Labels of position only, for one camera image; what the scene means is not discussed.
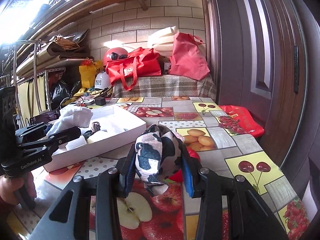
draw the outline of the cardboard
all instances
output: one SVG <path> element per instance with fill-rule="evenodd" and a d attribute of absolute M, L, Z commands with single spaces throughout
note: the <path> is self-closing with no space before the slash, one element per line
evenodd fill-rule
<path fill-rule="evenodd" d="M 91 111 L 93 117 L 89 128 L 81 128 L 82 134 L 90 130 L 92 122 L 95 121 L 99 121 L 101 130 L 93 134 L 93 137 L 90 136 L 88 143 L 84 145 L 83 138 L 81 138 L 69 142 L 62 149 L 59 148 L 53 153 L 52 161 L 44 165 L 47 172 L 73 165 L 134 142 L 147 128 L 145 121 L 116 105 L 104 106 Z"/>

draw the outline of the white helmet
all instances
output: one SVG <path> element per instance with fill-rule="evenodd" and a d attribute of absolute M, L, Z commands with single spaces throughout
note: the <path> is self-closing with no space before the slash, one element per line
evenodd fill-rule
<path fill-rule="evenodd" d="M 99 73 L 94 82 L 95 89 L 106 89 L 110 87 L 110 78 L 106 72 Z"/>

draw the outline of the yellow bag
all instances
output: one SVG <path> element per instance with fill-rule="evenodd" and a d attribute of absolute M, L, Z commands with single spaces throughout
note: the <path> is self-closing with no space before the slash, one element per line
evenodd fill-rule
<path fill-rule="evenodd" d="M 79 66 L 79 72 L 81 76 L 81 86 L 84 88 L 91 88 L 94 86 L 94 81 L 98 75 L 103 70 L 103 61 L 92 61 L 86 59 L 83 61 L 81 66 Z"/>

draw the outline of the metal screw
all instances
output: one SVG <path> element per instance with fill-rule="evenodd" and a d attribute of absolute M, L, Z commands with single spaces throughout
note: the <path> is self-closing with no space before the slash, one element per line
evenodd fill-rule
<path fill-rule="evenodd" d="M 202 174 L 208 174 L 208 173 L 209 173 L 209 169 L 203 167 L 203 168 L 200 169 L 200 173 L 202 173 Z"/>
<path fill-rule="evenodd" d="M 110 168 L 110 169 L 108 170 L 108 173 L 109 173 L 109 174 L 115 174 L 115 173 L 117 173 L 117 172 L 118 172 L 117 168 Z"/>
<path fill-rule="evenodd" d="M 242 175 L 237 175 L 237 176 L 236 176 L 236 180 L 239 181 L 239 182 L 244 182 L 244 176 L 242 176 Z"/>
<path fill-rule="evenodd" d="M 75 176 L 73 177 L 73 182 L 80 182 L 82 180 L 82 177 L 81 176 Z"/>

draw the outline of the red helmet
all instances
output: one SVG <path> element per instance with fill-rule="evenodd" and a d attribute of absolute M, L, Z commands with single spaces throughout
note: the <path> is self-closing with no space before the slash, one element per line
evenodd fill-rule
<path fill-rule="evenodd" d="M 124 48 L 109 49 L 103 57 L 103 65 L 106 66 L 108 61 L 127 58 L 128 52 Z"/>

